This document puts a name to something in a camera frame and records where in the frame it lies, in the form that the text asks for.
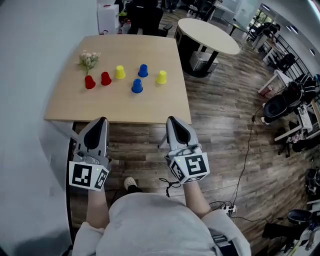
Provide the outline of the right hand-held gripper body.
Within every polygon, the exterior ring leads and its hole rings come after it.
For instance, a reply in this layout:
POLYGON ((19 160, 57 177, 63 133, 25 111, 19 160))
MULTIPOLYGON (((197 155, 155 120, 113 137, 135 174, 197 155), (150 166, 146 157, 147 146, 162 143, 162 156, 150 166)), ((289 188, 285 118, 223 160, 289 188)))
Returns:
POLYGON ((169 147, 168 166, 180 184, 200 181, 210 173, 207 153, 199 143, 169 147))

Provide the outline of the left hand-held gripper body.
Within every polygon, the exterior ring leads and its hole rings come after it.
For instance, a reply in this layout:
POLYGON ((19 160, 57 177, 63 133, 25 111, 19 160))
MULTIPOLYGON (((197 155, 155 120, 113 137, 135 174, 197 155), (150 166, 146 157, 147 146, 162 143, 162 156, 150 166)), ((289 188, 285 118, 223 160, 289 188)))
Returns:
POLYGON ((93 157, 82 151, 73 153, 69 161, 69 185, 92 191, 101 191, 111 170, 112 160, 107 157, 93 157))

